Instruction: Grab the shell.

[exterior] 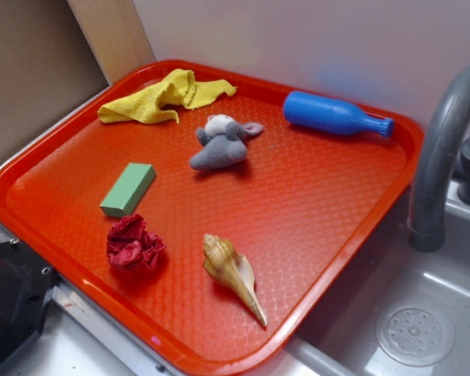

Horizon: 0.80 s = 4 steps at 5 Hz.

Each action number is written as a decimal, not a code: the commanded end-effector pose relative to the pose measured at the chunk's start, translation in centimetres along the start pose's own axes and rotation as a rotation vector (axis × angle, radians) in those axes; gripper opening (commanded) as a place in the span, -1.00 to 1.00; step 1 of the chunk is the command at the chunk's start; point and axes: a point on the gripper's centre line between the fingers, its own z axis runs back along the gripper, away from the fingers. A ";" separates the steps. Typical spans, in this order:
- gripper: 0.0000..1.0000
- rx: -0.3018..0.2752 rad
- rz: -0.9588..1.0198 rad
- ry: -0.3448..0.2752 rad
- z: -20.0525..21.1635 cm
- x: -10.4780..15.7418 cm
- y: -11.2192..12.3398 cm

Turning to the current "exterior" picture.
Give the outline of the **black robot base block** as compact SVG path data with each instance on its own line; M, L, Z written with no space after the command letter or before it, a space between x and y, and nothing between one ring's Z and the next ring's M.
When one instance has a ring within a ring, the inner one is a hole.
M0 370L42 336L56 278L23 241L0 243Z

